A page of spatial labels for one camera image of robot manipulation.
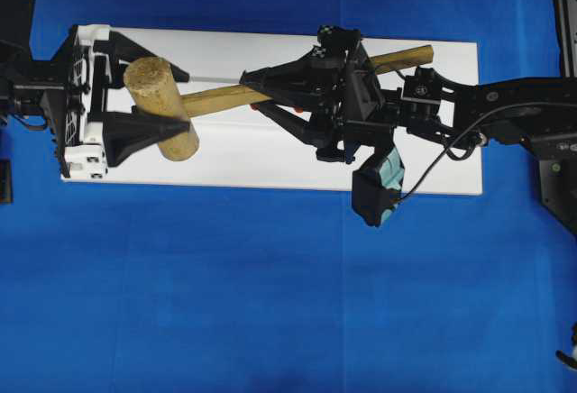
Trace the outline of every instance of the wooden handle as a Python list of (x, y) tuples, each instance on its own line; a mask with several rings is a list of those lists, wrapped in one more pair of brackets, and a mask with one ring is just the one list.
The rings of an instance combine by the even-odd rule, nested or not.
[[(165, 59), (140, 58), (131, 63), (124, 72), (124, 84), (134, 103), (143, 111), (188, 121), (170, 64)], [(198, 144), (197, 133), (191, 124), (188, 132), (159, 142), (159, 148), (168, 160), (182, 161), (197, 152)]]
[(433, 46), (427, 45), (400, 52), (386, 53), (385, 55), (371, 57), (371, 62), (376, 69), (375, 73), (378, 75), (421, 66), (433, 62)]
[(182, 104), (187, 111), (188, 117), (213, 114), (215, 112), (232, 109), (236, 106), (269, 100), (268, 96), (261, 94), (244, 85), (208, 89), (200, 93), (185, 94), (182, 96)]
[[(378, 75), (430, 62), (433, 62), (433, 47), (431, 45), (371, 57), (371, 63), (376, 69), (375, 73)], [(208, 89), (207, 91), (182, 96), (182, 104), (190, 118), (214, 114), (237, 106), (265, 100), (270, 100), (270, 97), (244, 85)]]

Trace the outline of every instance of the black cable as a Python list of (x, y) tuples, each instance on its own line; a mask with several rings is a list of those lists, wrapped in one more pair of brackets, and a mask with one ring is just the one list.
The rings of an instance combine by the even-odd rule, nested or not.
[(400, 204), (401, 202), (406, 201), (409, 197), (411, 197), (416, 191), (417, 189), (420, 187), (421, 184), (423, 184), (423, 181), (425, 181), (425, 178), (429, 175), (429, 173), (431, 172), (431, 170), (433, 170), (433, 168), (436, 166), (436, 164), (444, 157), (445, 154), (447, 154), (447, 152), (453, 148), (457, 143), (459, 143), (459, 141), (470, 131), (472, 131), (473, 129), (475, 129), (480, 123), (482, 123), (484, 120), (486, 120), (487, 118), (489, 118), (490, 116), (497, 114), (499, 112), (503, 112), (503, 111), (507, 111), (509, 109), (515, 109), (518, 107), (532, 107), (532, 106), (538, 106), (538, 107), (548, 107), (548, 106), (555, 106), (555, 107), (572, 107), (574, 109), (577, 109), (577, 105), (573, 104), (573, 103), (563, 103), (563, 102), (530, 102), (530, 103), (524, 103), (524, 104), (516, 104), (516, 105), (505, 105), (505, 106), (501, 106), (498, 107), (496, 109), (493, 109), (492, 111), (488, 111), (488, 113), (480, 116), (479, 118), (477, 118), (477, 120), (474, 121), (474, 123), (472, 123), (469, 127), (467, 127), (463, 132), (461, 132), (461, 134), (459, 134), (459, 136), (457, 136), (449, 145), (447, 145), (445, 147), (445, 149), (436, 157), (435, 160), (433, 160), (433, 162), (429, 165), (429, 167), (425, 170), (425, 172), (423, 173), (423, 175), (421, 175), (421, 178), (417, 181), (417, 183), (413, 186), (413, 188), (411, 188), (404, 196), (401, 197), (401, 199), (399, 199), (395, 204)]
[[(446, 148), (446, 146), (448, 145), (447, 144), (447, 138), (443, 138), (442, 143), (443, 143), (443, 146)], [(454, 161), (467, 160), (471, 157), (471, 155), (475, 151), (476, 146), (477, 145), (472, 145), (472, 146), (470, 145), (469, 148), (467, 148), (467, 150), (461, 156), (457, 156), (452, 150), (448, 150), (447, 156), (449, 157), (449, 159), (454, 160)]]
[(30, 130), (31, 132), (42, 132), (42, 131), (46, 130), (46, 128), (48, 127), (48, 122), (46, 120), (44, 120), (44, 124), (33, 125), (33, 124), (26, 123), (19, 116), (12, 115), (12, 117), (14, 120), (16, 120), (18, 123), (23, 125), (26, 129)]

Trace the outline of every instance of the white plastic part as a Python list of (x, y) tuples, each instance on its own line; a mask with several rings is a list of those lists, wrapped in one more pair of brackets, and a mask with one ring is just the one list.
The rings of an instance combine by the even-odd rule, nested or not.
[(69, 164), (71, 178), (102, 179), (106, 175), (107, 166), (102, 145), (68, 147), (64, 158)]
[(64, 160), (69, 165), (70, 178), (103, 179), (108, 173), (106, 155), (102, 139), (102, 123), (88, 123), (85, 126), (84, 144), (67, 147)]
[[(244, 70), (271, 67), (302, 57), (318, 44), (314, 36), (116, 29), (156, 55), (188, 71), (192, 82), (179, 84), (182, 94), (232, 85)], [(479, 82), (476, 43), (365, 39), (370, 55), (432, 44), (434, 67), (456, 82)], [(410, 74), (413, 69), (403, 70)], [(383, 88), (402, 81), (394, 74), (380, 76)], [(109, 90), (108, 110), (130, 112), (133, 100), (126, 89)], [(452, 122), (453, 108), (443, 103), (440, 116)], [(351, 166), (317, 161), (315, 149), (284, 132), (249, 106), (195, 118), (200, 150), (183, 162), (165, 160), (157, 146), (136, 152), (121, 166), (110, 168), (103, 182), (190, 186), (277, 187), (350, 190), (352, 173), (372, 154), (363, 147)], [(442, 147), (407, 135), (395, 134), (405, 163), (404, 189), (411, 188)], [(90, 181), (92, 178), (71, 178)], [(431, 172), (421, 193), (479, 195), (482, 193), (481, 151), (460, 162), (444, 158)]]

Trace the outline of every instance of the blue surface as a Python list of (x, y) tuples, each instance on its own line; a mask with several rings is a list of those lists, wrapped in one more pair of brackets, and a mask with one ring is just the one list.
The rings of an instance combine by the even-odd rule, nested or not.
[[(551, 0), (37, 0), (35, 56), (73, 23), (340, 23), (476, 41), (484, 83), (558, 74)], [(485, 195), (416, 196), (375, 230), (348, 194), (65, 185), (47, 133), (7, 135), (2, 392), (577, 388), (554, 359), (577, 320), (575, 240), (520, 148), (485, 150)]]

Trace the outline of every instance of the teal component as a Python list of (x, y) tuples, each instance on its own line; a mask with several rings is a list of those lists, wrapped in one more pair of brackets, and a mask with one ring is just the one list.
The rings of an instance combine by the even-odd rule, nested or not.
[(403, 168), (397, 148), (393, 148), (387, 159), (380, 168), (380, 183), (384, 188), (392, 190), (402, 189), (402, 181), (405, 177), (405, 169)]
[(382, 216), (380, 217), (380, 222), (384, 223), (391, 215), (393, 214), (393, 210), (385, 210), (382, 212)]

